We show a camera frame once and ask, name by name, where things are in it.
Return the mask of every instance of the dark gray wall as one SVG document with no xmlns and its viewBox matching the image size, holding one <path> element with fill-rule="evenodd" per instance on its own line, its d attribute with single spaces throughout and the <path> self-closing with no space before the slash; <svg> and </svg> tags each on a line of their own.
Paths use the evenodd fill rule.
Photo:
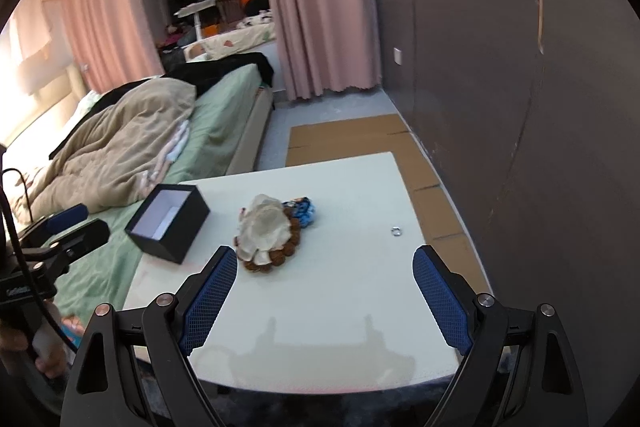
<svg viewBox="0 0 640 427">
<path fill-rule="evenodd" d="M 640 21 L 543 7 L 542 53 L 538 0 L 378 0 L 384 85 L 497 296 L 558 309 L 598 426 L 640 373 Z"/>
</svg>

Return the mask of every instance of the blue patterned fabric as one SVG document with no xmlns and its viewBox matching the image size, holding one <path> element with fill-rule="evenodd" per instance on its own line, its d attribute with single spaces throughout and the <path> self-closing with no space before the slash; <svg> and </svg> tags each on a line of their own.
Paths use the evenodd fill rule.
<svg viewBox="0 0 640 427">
<path fill-rule="evenodd" d="M 178 345 L 186 357 L 193 349 L 204 345 L 237 273 L 236 253 L 229 248 L 185 315 L 184 330 Z"/>
<path fill-rule="evenodd" d="M 291 217 L 300 221 L 300 228 L 306 229 L 314 222 L 316 207 L 309 198 L 300 198 L 293 201 L 286 201 L 282 204 L 285 208 L 292 208 Z"/>
<path fill-rule="evenodd" d="M 473 341 L 469 337 L 465 311 L 427 254 L 414 254 L 414 279 L 449 346 L 465 356 Z"/>
</svg>

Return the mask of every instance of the beige comforter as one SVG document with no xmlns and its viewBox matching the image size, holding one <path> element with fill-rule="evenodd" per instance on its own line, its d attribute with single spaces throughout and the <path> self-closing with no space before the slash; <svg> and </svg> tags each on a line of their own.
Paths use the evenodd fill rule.
<svg viewBox="0 0 640 427">
<path fill-rule="evenodd" d="M 78 203 L 93 214 L 142 199 L 145 173 L 156 165 L 177 127 L 191 116 L 195 98 L 190 84 L 155 78 L 91 117 L 31 186 L 33 218 Z M 24 196 L 13 206 L 17 219 L 28 222 Z"/>
</svg>

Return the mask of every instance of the white desk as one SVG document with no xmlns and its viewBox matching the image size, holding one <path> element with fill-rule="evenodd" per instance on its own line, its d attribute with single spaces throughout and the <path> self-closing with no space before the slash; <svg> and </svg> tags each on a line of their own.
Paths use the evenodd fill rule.
<svg viewBox="0 0 640 427">
<path fill-rule="evenodd" d="M 213 8 L 219 3 L 229 0 L 203 0 L 199 2 L 194 2 L 185 6 L 184 8 L 180 8 L 175 15 L 180 19 L 184 17 L 188 17 L 189 15 L 193 15 L 193 26 L 196 29 L 196 42 L 200 42 L 204 39 L 202 35 L 202 25 L 200 24 L 200 12 L 206 10 L 207 8 Z M 224 23 L 228 23 L 226 20 L 225 11 L 220 9 L 220 16 L 222 17 L 222 21 Z"/>
<path fill-rule="evenodd" d="M 219 245 L 231 245 L 240 208 L 255 195 L 308 196 L 317 207 L 283 266 L 270 274 L 238 267 L 209 338 L 190 356 L 200 379 L 322 394 L 391 389 L 456 371 L 456 352 L 414 281 L 412 258 L 424 238 L 391 153 L 191 183 L 209 217 L 182 265 L 142 258 L 125 309 L 175 292 Z M 144 349 L 138 355 L 148 360 Z"/>
</svg>

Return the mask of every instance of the blue mesh gripper pad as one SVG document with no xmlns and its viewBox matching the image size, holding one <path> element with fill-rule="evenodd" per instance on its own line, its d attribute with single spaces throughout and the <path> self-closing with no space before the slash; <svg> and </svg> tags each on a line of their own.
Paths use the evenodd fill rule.
<svg viewBox="0 0 640 427">
<path fill-rule="evenodd" d="M 414 279 L 445 341 L 464 357 L 473 344 L 468 333 L 465 311 L 421 248 L 414 254 Z"/>
<path fill-rule="evenodd" d="M 213 269 L 184 316 L 182 338 L 178 345 L 185 357 L 188 357 L 196 347 L 204 345 L 220 313 L 220 308 L 236 280 L 237 272 L 236 253 L 229 249 Z"/>
</svg>

